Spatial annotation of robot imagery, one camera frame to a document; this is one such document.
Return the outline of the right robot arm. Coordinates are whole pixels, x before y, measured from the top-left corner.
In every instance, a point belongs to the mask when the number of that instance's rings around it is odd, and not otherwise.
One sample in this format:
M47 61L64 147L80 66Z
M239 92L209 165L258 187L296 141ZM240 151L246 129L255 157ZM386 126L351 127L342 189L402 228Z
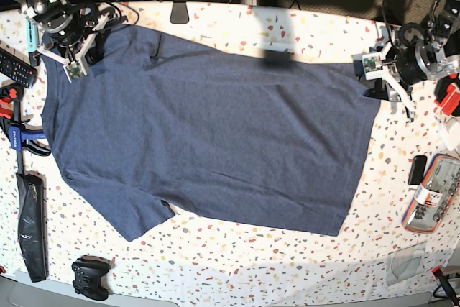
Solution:
M32 35L29 57L62 65L72 82L88 75L102 56L102 42L127 18L108 0L20 0Z

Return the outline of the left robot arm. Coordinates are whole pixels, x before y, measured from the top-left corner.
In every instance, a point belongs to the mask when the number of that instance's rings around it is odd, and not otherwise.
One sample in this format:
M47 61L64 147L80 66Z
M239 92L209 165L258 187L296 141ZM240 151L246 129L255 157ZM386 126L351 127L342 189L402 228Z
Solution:
M385 22L387 42L362 56L362 76L374 86L364 95L400 102L415 118L414 85L435 82L435 102L446 116L459 116L459 0L431 0L427 20L395 28Z

